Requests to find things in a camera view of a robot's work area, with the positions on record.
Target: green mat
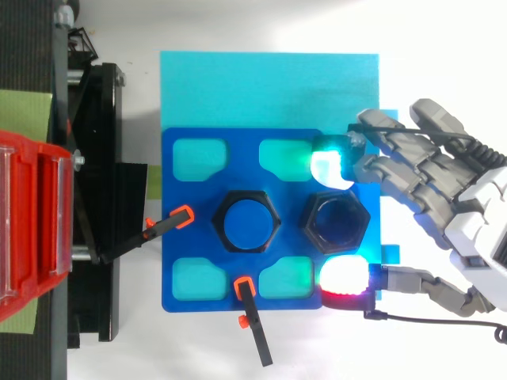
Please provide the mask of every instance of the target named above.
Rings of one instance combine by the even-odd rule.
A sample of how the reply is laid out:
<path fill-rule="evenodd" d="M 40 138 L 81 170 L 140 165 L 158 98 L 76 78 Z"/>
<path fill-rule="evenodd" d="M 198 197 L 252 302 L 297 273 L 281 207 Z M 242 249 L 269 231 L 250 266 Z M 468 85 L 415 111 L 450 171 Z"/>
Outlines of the green mat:
<path fill-rule="evenodd" d="M 46 141 L 51 99 L 50 93 L 0 89 L 0 130 Z M 33 299 L 23 310 L 0 323 L 0 333 L 33 334 L 37 301 Z"/>

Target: green led light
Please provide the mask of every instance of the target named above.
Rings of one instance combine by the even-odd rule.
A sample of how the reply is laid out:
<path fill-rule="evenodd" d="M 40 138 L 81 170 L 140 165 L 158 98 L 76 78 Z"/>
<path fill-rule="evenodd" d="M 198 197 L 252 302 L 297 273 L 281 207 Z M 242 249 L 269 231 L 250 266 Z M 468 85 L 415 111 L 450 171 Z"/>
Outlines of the green led light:
<path fill-rule="evenodd" d="M 341 155 L 337 150 L 318 150 L 311 155 L 313 178 L 328 188 L 347 190 L 354 183 L 341 177 Z"/>

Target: robotic hand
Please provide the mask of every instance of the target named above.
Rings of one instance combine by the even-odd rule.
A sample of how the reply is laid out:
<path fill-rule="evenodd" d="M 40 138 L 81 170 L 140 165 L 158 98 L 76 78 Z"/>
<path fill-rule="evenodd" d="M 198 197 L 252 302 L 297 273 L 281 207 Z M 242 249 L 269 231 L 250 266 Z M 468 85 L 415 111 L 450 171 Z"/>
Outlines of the robotic hand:
<path fill-rule="evenodd" d="M 430 99 L 417 101 L 410 115 L 420 130 L 379 110 L 363 111 L 349 136 L 355 144 L 366 136 L 386 156 L 363 155 L 344 177 L 379 183 L 407 205 L 440 248 L 452 249 L 451 262 L 474 286 L 463 293 L 426 271 L 390 267 L 386 289 L 426 293 L 461 317 L 507 311 L 507 158 L 467 135 Z"/>

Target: black bracket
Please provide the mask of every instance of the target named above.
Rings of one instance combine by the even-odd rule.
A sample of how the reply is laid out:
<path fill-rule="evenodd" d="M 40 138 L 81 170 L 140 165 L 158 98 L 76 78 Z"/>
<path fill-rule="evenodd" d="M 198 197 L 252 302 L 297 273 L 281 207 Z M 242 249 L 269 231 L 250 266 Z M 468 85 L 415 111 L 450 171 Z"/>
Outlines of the black bracket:
<path fill-rule="evenodd" d="M 248 281 L 239 283 L 238 292 L 239 295 L 241 295 L 240 299 L 245 307 L 246 319 L 252 329 L 253 338 L 257 346 L 257 351 L 259 352 L 259 357 L 261 358 L 262 366 L 267 367 L 273 364 L 273 359 L 269 352 L 268 341 L 266 340 L 264 329 L 262 328 L 261 318 L 259 317 L 257 306 L 255 305 L 250 283 Z"/>
<path fill-rule="evenodd" d="M 178 228 L 188 221 L 193 222 L 193 215 L 190 215 L 187 210 L 181 210 L 171 215 L 169 218 L 163 219 L 153 226 L 148 227 L 141 234 L 136 234 L 118 245 L 115 245 L 112 250 L 102 253 L 101 261 L 108 264 L 118 257 L 123 256 L 125 253 L 139 248 L 144 243 L 162 236 L 166 232 L 169 232 L 173 228 Z"/>

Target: glowing light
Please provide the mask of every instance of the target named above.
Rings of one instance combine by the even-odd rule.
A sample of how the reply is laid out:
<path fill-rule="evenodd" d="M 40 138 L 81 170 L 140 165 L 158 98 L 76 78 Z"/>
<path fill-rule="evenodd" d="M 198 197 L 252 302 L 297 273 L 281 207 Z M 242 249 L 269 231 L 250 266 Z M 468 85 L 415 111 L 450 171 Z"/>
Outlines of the glowing light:
<path fill-rule="evenodd" d="M 335 256 L 320 270 L 320 287 L 336 295 L 360 295 L 368 287 L 368 262 L 359 255 Z"/>
<path fill-rule="evenodd" d="M 315 151 L 311 155 L 313 178 L 328 188 L 347 190 L 354 183 L 341 177 L 341 155 L 337 150 Z"/>

